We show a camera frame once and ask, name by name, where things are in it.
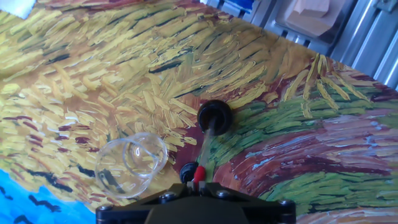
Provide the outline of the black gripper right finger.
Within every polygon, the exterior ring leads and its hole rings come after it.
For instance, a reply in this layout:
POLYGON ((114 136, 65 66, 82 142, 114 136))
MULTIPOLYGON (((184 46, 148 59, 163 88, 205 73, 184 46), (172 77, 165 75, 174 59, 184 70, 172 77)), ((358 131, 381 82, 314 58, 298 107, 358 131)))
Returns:
POLYGON ((264 220, 266 223, 296 223, 296 203, 289 199, 265 201, 244 193, 222 187, 219 183, 199 181, 201 197, 212 197, 232 202, 241 208, 250 223, 264 220))

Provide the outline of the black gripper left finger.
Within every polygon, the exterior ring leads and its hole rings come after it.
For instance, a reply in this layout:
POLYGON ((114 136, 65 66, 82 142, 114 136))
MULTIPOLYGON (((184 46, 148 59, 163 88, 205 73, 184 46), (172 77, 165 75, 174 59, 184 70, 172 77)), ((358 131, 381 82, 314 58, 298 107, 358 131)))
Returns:
POLYGON ((142 198, 124 206, 113 204, 100 205, 95 212, 96 224, 145 223, 150 211, 158 205, 164 205, 177 199, 194 196, 196 184, 173 184, 169 189, 142 198))

